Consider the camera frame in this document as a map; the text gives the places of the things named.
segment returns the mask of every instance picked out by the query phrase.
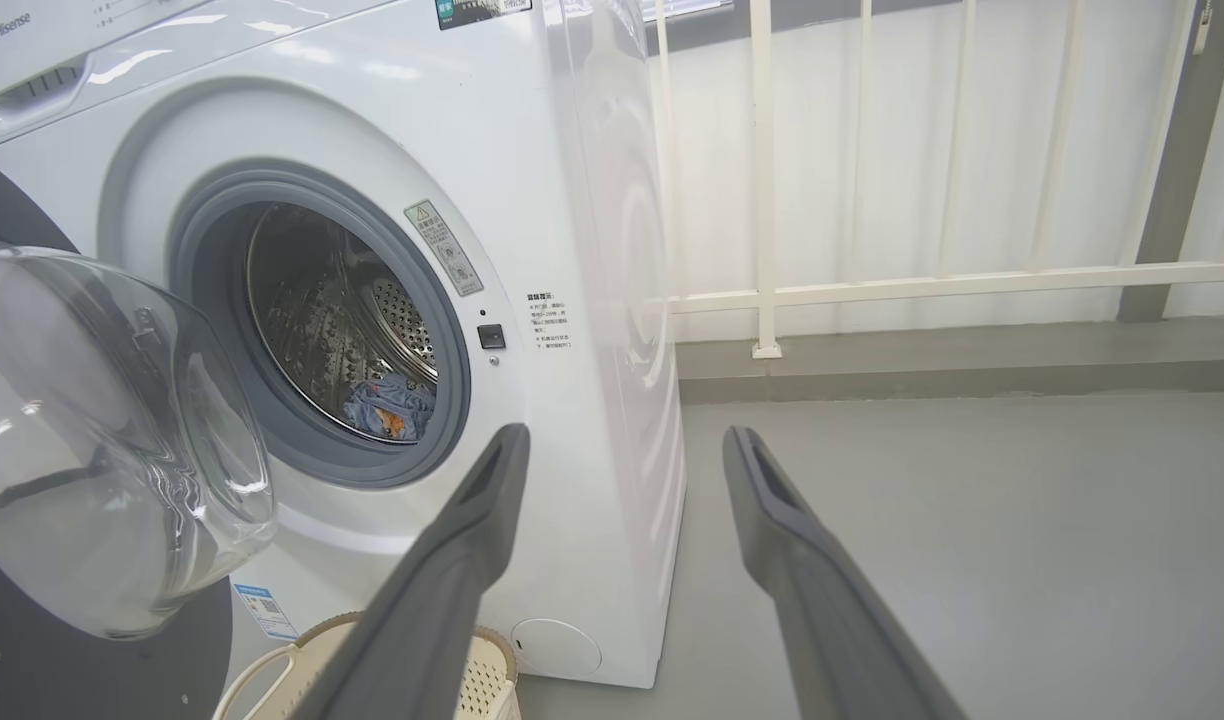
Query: gray floor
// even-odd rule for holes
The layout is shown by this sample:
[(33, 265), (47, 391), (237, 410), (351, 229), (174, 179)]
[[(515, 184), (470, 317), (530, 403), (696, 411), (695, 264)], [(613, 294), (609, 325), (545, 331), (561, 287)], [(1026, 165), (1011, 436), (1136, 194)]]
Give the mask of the gray floor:
[(1224, 719), (1224, 396), (685, 407), (689, 489), (652, 691), (525, 678), (526, 720), (796, 714), (720, 465), (750, 425), (960, 705)]

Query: basket handle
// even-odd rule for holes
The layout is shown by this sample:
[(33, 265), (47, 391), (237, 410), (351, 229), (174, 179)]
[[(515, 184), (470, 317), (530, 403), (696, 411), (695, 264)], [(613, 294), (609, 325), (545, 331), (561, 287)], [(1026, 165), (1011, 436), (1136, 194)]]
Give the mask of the basket handle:
[(275, 648), (275, 650), (267, 651), (263, 656), (257, 658), (251, 665), (245, 667), (244, 671), (234, 678), (234, 682), (225, 688), (225, 694), (220, 696), (220, 702), (215, 704), (215, 711), (213, 711), (213, 720), (225, 720), (225, 716), (229, 715), (229, 707), (233, 705), (234, 698), (237, 697), (237, 693), (244, 692), (247, 683), (251, 683), (252, 678), (255, 678), (261, 670), (264, 670), (280, 658), (286, 658), (288, 666), (283, 669), (283, 673), (278, 676), (278, 680), (274, 680), (274, 684), (271, 684), (271, 688), (266, 691), (264, 696), (261, 697), (261, 700), (252, 707), (252, 710), (248, 711), (247, 716), (244, 719), (248, 720), (252, 714), (259, 710), (261, 705), (264, 705), (271, 694), (278, 689), (279, 684), (283, 684), (283, 680), (285, 680), (293, 671), (293, 665), (296, 665), (297, 650), (300, 650), (300, 648), (297, 648), (295, 643), (286, 644), (285, 647), (279, 647)]

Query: laundry basket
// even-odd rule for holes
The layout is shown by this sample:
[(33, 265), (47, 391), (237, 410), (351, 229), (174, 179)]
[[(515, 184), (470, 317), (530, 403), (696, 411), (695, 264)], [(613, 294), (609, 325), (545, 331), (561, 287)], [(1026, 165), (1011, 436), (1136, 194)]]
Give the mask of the laundry basket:
[[(269, 651), (248, 665), (220, 698), (213, 720), (225, 720), (234, 698), (244, 692), (261, 670), (286, 659), (286, 667), (274, 680), (244, 720), (283, 720), (293, 715), (310, 686), (323, 673), (337, 648), (350, 634), (359, 612), (338, 615), (316, 624), (296, 642)], [(504, 638), (487, 628), (475, 628), (461, 688), (457, 693), (457, 720), (521, 720), (515, 682), (515, 655)]]

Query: baseboard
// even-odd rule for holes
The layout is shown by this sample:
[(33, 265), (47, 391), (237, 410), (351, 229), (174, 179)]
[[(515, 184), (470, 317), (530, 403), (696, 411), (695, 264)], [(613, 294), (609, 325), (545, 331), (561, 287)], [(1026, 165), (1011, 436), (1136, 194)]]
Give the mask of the baseboard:
[(749, 340), (681, 343), (682, 402), (1224, 392), (1224, 318), (1000, 324), (780, 343), (778, 360), (752, 359)]

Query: metal railing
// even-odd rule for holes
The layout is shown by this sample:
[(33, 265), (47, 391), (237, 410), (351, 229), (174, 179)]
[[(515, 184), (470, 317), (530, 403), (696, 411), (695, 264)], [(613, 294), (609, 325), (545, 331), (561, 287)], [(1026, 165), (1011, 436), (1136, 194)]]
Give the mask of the metal railing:
[[(781, 347), (776, 338), (776, 309), (796, 305), (826, 305), (869, 300), (895, 300), (955, 295), (983, 295), (983, 293), (1077, 290), (1098, 287), (1153, 287), (1153, 284), (1224, 282), (1224, 238), (1222, 251), (1212, 261), (1175, 261), (1175, 263), (1137, 264), (1137, 252), (1151, 213), (1151, 197), (1155, 192), (1157, 174), (1168, 137), (1176, 91), (1182, 76), (1185, 50), (1193, 29), (1193, 1), (1176, 0), (1173, 36), (1168, 51), (1164, 81), (1159, 88), (1153, 114), (1148, 156), (1142, 181), (1133, 200), (1132, 220), (1129, 234), (1121, 242), (1119, 264), (1075, 266), (1073, 268), (1045, 268), (1043, 251), (1051, 234), (1051, 206), (1056, 182), (1061, 176), (1066, 151), (1069, 151), (1070, 115), (1072, 115), (1075, 88), (1080, 76), (1080, 54), (1084, 42), (1084, 15), (1087, 0), (1070, 0), (1069, 22), (1065, 26), (1065, 47), (1061, 58), (1060, 86), (1056, 94), (1051, 135), (1043, 167), (1040, 198), (1033, 225), (1029, 260), (1024, 269), (978, 274), (949, 274), (946, 257), (956, 238), (955, 219), (960, 202), (960, 164), (967, 137), (967, 113), (965, 113), (965, 87), (973, 72), (977, 45), (976, 21), (978, 0), (963, 0), (963, 32), (958, 47), (958, 78), (956, 80), (955, 109), (950, 162), (946, 168), (944, 217), (938, 239), (936, 268), (931, 277), (901, 279), (856, 279), (856, 250), (862, 242), (860, 211), (867, 158), (864, 132), (867, 129), (867, 86), (871, 82), (871, 18), (873, 0), (859, 0), (860, 61), (859, 100), (856, 104), (856, 156), (851, 168), (854, 184), (853, 222), (848, 233), (840, 234), (840, 277), (842, 282), (812, 284), (812, 287), (777, 287), (776, 278), (776, 187), (774, 184), (774, 109), (772, 109), (772, 22), (771, 0), (750, 0), (752, 54), (753, 54), (753, 116), (754, 116), (754, 227), (755, 288), (743, 291), (709, 291), (671, 299), (673, 313), (707, 313), (718, 310), (755, 310), (758, 312), (758, 342), (754, 358), (780, 358)], [(659, 16), (663, 12), (663, 0), (657, 0)], [(662, 179), (663, 222), (666, 238), (673, 249), (677, 264), (682, 258), (681, 189), (677, 182), (676, 127), (670, 76), (670, 49), (667, 23), (657, 22), (656, 31), (661, 47), (662, 80)]]

